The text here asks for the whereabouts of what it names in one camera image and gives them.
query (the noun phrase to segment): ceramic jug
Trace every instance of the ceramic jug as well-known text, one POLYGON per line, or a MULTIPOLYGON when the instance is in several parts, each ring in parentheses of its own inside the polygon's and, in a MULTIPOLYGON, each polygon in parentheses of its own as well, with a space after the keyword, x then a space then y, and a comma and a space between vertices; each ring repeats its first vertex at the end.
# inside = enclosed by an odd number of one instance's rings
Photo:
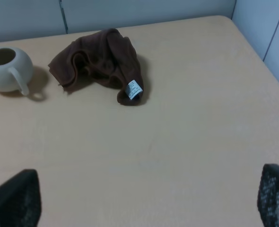
POLYGON ((32 78, 33 65, 30 57, 21 49, 0 47, 0 91, 19 90, 29 94, 27 83, 32 78))

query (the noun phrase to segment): brown towel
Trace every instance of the brown towel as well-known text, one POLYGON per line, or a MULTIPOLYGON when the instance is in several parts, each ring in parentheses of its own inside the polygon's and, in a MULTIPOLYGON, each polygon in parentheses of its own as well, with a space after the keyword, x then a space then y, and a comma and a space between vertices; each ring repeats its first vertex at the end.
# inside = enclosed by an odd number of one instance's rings
POLYGON ((143 95, 140 92, 131 100, 125 92, 133 80, 142 90, 144 86, 135 49, 129 38, 124 38, 116 29, 77 39, 48 66, 60 85, 70 92, 78 77, 85 74, 105 87, 120 88, 117 101, 122 105, 136 105, 143 95))

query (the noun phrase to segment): table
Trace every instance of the table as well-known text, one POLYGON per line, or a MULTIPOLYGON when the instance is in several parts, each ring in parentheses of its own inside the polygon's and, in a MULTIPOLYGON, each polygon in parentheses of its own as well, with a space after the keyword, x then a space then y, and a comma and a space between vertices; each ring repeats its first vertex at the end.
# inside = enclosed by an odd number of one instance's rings
POLYGON ((262 167, 279 164, 279 83, 226 17, 119 31, 141 63, 139 106, 88 81, 68 95, 49 73, 94 32, 0 44, 35 67, 35 94, 0 94, 0 183, 38 171, 40 227, 261 227, 262 167))

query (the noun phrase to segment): care label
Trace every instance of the care label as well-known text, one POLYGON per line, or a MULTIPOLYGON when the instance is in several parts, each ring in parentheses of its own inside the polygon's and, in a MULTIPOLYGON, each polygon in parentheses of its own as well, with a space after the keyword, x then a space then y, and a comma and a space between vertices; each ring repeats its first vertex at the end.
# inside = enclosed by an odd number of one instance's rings
POLYGON ((131 81, 126 89, 125 92, 129 96, 129 98, 132 100, 138 93, 142 92, 143 89, 140 88, 140 86, 137 84, 135 80, 131 81))

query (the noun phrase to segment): towel label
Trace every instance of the towel label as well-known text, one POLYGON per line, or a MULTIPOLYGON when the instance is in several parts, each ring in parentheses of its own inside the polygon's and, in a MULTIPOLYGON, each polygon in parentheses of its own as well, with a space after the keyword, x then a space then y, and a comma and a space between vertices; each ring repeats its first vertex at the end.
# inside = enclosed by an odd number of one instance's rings
POLYGON ((143 89, 140 88, 135 80, 131 81, 125 89, 125 92, 131 100, 142 91, 143 89))

